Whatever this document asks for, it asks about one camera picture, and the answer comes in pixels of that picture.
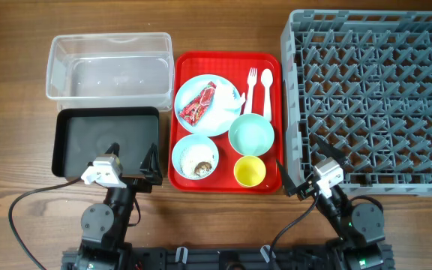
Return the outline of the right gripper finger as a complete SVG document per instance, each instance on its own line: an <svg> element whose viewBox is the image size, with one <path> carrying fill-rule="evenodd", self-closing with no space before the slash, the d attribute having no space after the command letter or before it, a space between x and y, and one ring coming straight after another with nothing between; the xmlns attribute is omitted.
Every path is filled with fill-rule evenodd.
<svg viewBox="0 0 432 270"><path fill-rule="evenodd" d="M287 197L291 197L295 195L297 191L297 187L295 186L294 181L290 178L287 170L278 160L276 160L276 163L277 163L277 168L280 172L284 193L286 194Z"/></svg>
<svg viewBox="0 0 432 270"><path fill-rule="evenodd" d="M333 158L339 165L349 164L347 156L341 150L330 145L317 135L313 135L312 137L315 139L316 144L327 158Z"/></svg>

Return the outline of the white rice pile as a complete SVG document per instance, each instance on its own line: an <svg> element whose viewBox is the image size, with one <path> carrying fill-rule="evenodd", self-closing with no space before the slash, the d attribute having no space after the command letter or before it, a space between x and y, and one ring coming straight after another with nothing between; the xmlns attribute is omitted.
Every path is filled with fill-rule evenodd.
<svg viewBox="0 0 432 270"><path fill-rule="evenodd" d="M202 179L208 174L199 178L194 174L195 166L202 161L208 161L212 165L212 170L215 166L215 159L212 150L207 145L191 145L188 146L181 154L180 167L184 176L189 179Z"/></svg>

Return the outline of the yellow plastic cup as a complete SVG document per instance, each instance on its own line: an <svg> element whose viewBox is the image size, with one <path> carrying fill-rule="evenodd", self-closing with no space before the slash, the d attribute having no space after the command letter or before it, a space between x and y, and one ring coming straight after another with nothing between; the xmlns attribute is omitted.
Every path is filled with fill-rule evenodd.
<svg viewBox="0 0 432 270"><path fill-rule="evenodd" d="M243 156L236 161L233 174L239 185L253 188L260 185L266 177L266 165L259 157Z"/></svg>

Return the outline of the light blue small bowl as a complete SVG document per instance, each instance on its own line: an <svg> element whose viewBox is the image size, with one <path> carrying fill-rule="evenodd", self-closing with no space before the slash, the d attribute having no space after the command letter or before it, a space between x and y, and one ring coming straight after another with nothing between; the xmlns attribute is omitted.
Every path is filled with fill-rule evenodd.
<svg viewBox="0 0 432 270"><path fill-rule="evenodd" d="M191 134L180 139L172 149L172 166L185 179L209 177L217 168L219 151L207 136Z"/></svg>

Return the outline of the brown food scrap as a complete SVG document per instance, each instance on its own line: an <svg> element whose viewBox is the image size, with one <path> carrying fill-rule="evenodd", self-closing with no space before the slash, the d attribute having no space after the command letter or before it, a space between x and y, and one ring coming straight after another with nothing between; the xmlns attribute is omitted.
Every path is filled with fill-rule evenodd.
<svg viewBox="0 0 432 270"><path fill-rule="evenodd" d="M212 164L208 161L199 162L194 168L194 174L202 178L212 171Z"/></svg>

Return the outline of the mint green bowl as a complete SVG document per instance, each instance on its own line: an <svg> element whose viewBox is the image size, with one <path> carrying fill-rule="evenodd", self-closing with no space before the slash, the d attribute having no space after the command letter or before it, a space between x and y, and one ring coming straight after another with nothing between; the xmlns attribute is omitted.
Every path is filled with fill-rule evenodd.
<svg viewBox="0 0 432 270"><path fill-rule="evenodd" d="M228 130L229 143L240 155L260 156L269 151L275 141L272 124L263 116L240 115Z"/></svg>

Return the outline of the red snack wrapper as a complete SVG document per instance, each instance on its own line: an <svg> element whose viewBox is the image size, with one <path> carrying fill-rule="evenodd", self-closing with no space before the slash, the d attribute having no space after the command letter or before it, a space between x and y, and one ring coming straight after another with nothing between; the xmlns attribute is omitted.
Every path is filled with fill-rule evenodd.
<svg viewBox="0 0 432 270"><path fill-rule="evenodd" d="M189 125L195 126L206 114L214 97L216 85L210 81L203 90L187 104L178 115Z"/></svg>

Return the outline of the light blue plate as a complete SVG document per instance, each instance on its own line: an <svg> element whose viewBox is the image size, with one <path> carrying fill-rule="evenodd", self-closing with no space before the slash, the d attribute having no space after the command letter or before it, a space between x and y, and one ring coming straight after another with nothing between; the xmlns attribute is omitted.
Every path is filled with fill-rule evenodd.
<svg viewBox="0 0 432 270"><path fill-rule="evenodd" d="M229 80L222 76L213 74L195 76L185 82L177 91L175 94L173 109L178 122L186 131L189 131L192 134L202 134L207 137L215 137L230 129L230 125L233 121L240 116L242 108L236 110L220 109L215 106L213 98L207 112L195 126L189 125L178 115L184 105L189 104L210 81L216 83L216 85L227 84L229 86L234 86Z"/></svg>

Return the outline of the white plastic spoon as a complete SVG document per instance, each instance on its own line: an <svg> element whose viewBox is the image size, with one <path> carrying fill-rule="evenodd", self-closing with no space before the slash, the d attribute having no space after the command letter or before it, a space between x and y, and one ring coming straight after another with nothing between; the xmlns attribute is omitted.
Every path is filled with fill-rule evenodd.
<svg viewBox="0 0 432 270"><path fill-rule="evenodd" d="M266 68L261 74L261 83L264 86L264 104L263 117L269 122L272 120L272 103L271 103L271 86L273 83L273 75L270 69Z"/></svg>

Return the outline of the white napkin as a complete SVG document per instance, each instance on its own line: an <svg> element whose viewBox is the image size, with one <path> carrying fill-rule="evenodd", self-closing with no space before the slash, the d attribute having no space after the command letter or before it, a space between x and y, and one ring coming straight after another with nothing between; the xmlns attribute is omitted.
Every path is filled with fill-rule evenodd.
<svg viewBox="0 0 432 270"><path fill-rule="evenodd" d="M239 110L246 101L245 93L239 94L236 87L217 84L214 92L215 106L223 110Z"/></svg>

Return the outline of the white plastic fork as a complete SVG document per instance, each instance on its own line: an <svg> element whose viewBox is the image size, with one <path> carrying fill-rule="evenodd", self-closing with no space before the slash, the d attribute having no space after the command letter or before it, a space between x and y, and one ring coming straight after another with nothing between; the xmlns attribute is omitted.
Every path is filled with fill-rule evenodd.
<svg viewBox="0 0 432 270"><path fill-rule="evenodd" d="M252 67L249 70L249 74L247 77L247 99L244 104L244 114L252 113L252 107L253 107L253 97L254 97L254 86L257 83L257 69L255 67Z"/></svg>

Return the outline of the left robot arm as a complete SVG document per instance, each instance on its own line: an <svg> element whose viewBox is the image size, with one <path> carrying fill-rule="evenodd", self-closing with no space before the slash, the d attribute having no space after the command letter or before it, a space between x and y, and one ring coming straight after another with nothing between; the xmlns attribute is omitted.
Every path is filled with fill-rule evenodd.
<svg viewBox="0 0 432 270"><path fill-rule="evenodd" d="M140 263L132 245L125 241L131 212L140 210L136 195L150 194L162 184L158 147L149 147L139 171L141 176L124 176L119 160L119 144L114 142L104 154L88 163L82 174L85 184L107 189L102 203L89 206L82 214L82 240L73 262L66 258L63 269L138 269Z"/></svg>

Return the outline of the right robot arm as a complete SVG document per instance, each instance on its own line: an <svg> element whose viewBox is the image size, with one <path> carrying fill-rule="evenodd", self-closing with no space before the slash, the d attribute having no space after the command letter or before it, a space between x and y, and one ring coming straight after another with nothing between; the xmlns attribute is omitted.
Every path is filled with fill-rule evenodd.
<svg viewBox="0 0 432 270"><path fill-rule="evenodd" d="M296 185L281 163L277 167L281 174L284 193L296 195L300 200L312 198L308 210L286 225L274 238L269 250L273 251L279 238L290 228L317 209L331 224L338 238L325 245L328 260L336 269L386 269L382 245L384 233L384 208L369 196L352 199L340 187L348 160L346 155L315 136L325 160L313 166L312 178Z"/></svg>

